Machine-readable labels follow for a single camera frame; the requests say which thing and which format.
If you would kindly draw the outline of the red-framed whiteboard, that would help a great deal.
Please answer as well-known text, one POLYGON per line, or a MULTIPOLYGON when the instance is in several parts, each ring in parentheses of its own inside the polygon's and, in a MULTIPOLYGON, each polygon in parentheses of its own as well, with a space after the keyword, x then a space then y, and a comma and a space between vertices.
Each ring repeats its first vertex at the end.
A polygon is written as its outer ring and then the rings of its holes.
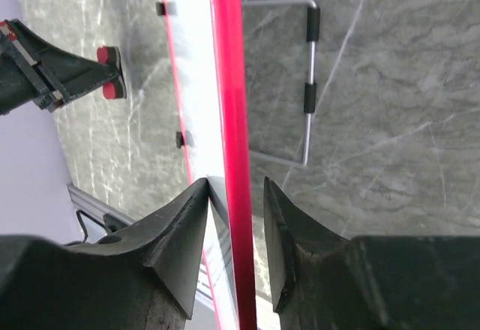
POLYGON ((202 255, 217 326, 255 329, 242 0, 163 2, 189 179, 210 187, 202 255))

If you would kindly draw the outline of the red bone-shaped whiteboard eraser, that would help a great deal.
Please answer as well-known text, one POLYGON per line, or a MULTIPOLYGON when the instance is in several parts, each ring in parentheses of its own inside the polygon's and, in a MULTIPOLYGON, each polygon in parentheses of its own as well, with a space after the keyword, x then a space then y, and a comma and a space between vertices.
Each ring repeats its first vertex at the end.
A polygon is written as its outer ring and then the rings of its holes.
POLYGON ((103 96, 107 100, 127 98, 122 60, 117 46, 102 46, 97 49, 97 61, 108 67, 109 80, 102 85, 103 96))

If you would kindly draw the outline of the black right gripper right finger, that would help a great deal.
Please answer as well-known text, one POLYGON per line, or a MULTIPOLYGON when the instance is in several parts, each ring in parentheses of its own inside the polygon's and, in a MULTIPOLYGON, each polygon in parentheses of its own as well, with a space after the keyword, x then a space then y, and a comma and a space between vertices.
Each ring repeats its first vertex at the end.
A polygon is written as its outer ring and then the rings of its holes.
POLYGON ((264 181, 271 301, 282 329, 477 329, 479 238, 346 239, 264 181))

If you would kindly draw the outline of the aluminium mounting rail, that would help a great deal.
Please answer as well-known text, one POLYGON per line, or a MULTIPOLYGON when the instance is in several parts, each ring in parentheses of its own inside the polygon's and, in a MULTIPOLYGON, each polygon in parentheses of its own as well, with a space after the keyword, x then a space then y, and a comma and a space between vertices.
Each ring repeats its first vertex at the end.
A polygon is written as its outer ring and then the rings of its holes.
POLYGON ((131 217, 79 189, 73 183, 67 186, 71 202, 83 234, 83 242, 95 243, 134 223, 131 217))

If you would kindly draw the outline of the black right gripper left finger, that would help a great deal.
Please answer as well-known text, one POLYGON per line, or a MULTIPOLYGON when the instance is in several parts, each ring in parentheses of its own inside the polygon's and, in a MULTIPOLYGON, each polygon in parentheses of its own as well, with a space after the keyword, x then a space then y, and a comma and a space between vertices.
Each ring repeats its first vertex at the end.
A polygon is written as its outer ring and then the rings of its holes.
POLYGON ((1 237, 3 329, 183 329, 193 315, 209 204, 196 180, 94 244, 1 237))

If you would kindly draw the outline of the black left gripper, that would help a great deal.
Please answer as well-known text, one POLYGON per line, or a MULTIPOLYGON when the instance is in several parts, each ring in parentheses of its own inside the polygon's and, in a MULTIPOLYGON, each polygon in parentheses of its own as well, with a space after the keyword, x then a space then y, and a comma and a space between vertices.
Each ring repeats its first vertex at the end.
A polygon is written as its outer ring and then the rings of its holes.
POLYGON ((109 80, 108 67, 59 49, 18 19, 1 21, 1 114, 29 102, 53 112, 109 80))

